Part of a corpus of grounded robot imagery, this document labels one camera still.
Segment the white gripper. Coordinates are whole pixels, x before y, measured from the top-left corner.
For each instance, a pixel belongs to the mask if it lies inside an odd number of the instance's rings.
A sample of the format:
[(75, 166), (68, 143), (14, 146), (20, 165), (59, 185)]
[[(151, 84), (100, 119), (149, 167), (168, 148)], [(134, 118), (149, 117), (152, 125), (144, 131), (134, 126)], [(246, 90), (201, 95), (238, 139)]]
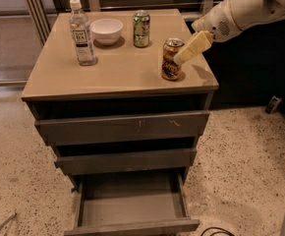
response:
[(230, 0), (214, 6), (206, 15), (192, 23), (196, 33), (174, 56), (174, 62), (182, 65), (202, 54), (215, 42), (225, 42), (239, 34), (231, 11)]

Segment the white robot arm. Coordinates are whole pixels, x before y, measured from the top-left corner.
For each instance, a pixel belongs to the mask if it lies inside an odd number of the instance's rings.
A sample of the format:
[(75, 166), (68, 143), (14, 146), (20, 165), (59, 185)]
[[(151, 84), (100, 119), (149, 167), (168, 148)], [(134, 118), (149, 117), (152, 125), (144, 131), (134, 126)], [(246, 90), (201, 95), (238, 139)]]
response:
[(192, 23), (186, 50), (215, 73), (215, 107), (264, 104), (285, 117), (285, 0), (223, 0)]

